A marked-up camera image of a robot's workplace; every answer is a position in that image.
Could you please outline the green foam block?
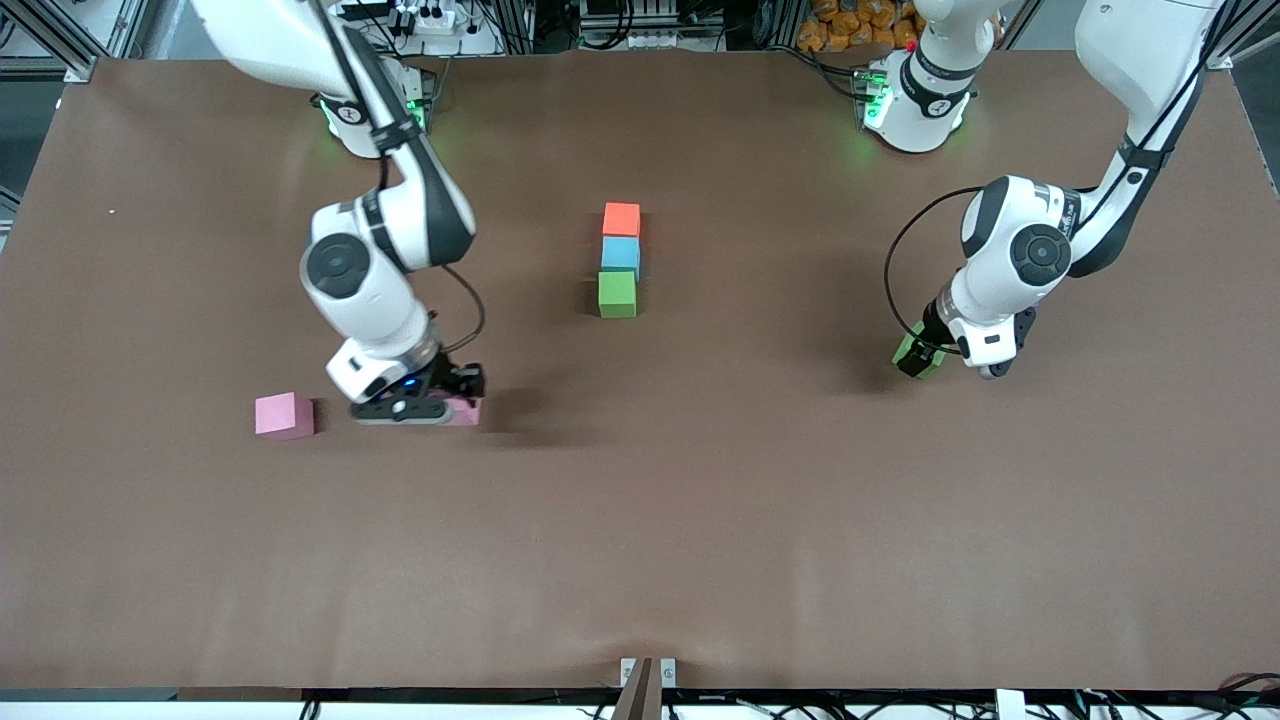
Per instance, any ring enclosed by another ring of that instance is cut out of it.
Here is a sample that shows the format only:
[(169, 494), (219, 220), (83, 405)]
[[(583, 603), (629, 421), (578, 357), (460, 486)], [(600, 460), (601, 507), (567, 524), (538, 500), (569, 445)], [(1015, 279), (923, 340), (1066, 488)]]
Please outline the green foam block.
[(603, 319), (637, 316), (637, 278), (632, 270), (602, 270), (596, 274), (596, 306)]
[[(906, 334), (902, 340), (918, 340), (918, 338), (915, 338), (911, 334)], [(945, 361), (946, 355), (947, 354), (943, 354), (943, 352), (931, 352), (931, 374), (933, 374), (942, 365), (942, 363)], [(893, 355), (892, 363), (897, 368), (897, 351)]]

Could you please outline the orange mesh bag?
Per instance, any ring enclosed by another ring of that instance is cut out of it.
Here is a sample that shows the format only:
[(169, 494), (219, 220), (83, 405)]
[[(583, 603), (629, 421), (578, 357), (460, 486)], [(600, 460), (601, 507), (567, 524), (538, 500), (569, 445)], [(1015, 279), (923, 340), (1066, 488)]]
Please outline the orange mesh bag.
[(913, 49), (925, 18), (913, 0), (806, 0), (795, 36), (801, 53), (837, 53), (865, 45)]

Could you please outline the dark equipment box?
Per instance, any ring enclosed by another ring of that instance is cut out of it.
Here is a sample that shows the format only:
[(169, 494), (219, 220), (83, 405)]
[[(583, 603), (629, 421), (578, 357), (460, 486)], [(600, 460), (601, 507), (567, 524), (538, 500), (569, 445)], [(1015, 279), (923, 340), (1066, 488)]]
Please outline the dark equipment box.
[(573, 0), (581, 47), (598, 51), (721, 49), (724, 0)]

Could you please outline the aluminium frame profile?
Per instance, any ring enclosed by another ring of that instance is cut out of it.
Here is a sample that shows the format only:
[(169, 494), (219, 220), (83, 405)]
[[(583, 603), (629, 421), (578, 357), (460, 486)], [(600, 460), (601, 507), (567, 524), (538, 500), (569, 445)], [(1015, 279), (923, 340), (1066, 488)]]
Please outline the aluminium frame profile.
[(1280, 44), (1280, 0), (1228, 0), (1222, 9), (1204, 61), (1208, 69), (1231, 69), (1234, 61)]
[(152, 0), (0, 0), (0, 81), (90, 81), (97, 60), (140, 55)]

